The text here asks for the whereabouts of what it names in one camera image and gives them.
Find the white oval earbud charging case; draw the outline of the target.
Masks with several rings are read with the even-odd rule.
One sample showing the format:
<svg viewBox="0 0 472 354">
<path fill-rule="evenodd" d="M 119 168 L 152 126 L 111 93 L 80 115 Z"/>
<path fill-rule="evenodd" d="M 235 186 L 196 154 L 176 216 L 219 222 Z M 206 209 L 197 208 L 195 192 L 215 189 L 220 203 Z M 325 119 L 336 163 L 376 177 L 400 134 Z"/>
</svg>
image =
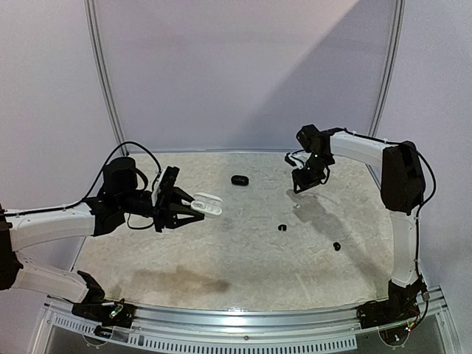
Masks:
<svg viewBox="0 0 472 354">
<path fill-rule="evenodd" d="M 205 216 L 215 218 L 223 213 L 223 200 L 216 195 L 198 192 L 190 203 L 192 210 L 203 213 Z"/>
</svg>

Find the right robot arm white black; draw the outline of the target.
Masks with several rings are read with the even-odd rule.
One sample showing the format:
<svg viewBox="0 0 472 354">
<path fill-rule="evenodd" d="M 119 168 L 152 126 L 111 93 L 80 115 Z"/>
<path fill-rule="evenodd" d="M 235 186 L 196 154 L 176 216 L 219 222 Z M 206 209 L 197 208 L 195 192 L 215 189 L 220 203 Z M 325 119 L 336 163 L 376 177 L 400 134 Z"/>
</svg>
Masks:
<svg viewBox="0 0 472 354">
<path fill-rule="evenodd" d="M 346 128 L 324 131 L 305 125 L 296 134 L 301 150 L 285 154 L 293 167 L 296 194 L 326 184 L 330 166 L 337 156 L 355 160 L 381 170 L 381 200 L 390 213 L 394 242 L 394 266 L 388 284 L 388 298 L 371 301 L 356 309 L 362 328 L 406 323 L 410 333 L 422 322 L 425 313 L 417 296 L 428 300 L 427 285 L 420 273 L 420 210 L 428 202 L 423 156 L 413 142 L 390 142 L 359 135 Z"/>
</svg>

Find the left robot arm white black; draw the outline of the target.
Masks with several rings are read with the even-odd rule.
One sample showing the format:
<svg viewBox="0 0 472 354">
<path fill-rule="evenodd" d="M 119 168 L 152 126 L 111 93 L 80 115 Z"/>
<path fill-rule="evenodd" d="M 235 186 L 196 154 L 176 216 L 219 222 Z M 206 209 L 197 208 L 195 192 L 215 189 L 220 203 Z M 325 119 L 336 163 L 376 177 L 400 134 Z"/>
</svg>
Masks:
<svg viewBox="0 0 472 354">
<path fill-rule="evenodd" d="M 179 169 L 167 167 L 157 178 L 154 191 L 139 188 L 145 174 L 135 159 L 119 157 L 103 168 L 103 185 L 96 196 L 77 206 L 59 206 L 49 211 L 1 211 L 1 289 L 20 288 L 64 299 L 72 314 L 99 322 L 103 327 L 129 328 L 136 306 L 124 299 L 109 300 L 92 275 L 40 265 L 21 250 L 70 237 L 108 235 L 125 223 L 129 215 L 152 219 L 157 232 L 202 221 L 193 209 L 195 199 L 175 185 Z"/>
</svg>

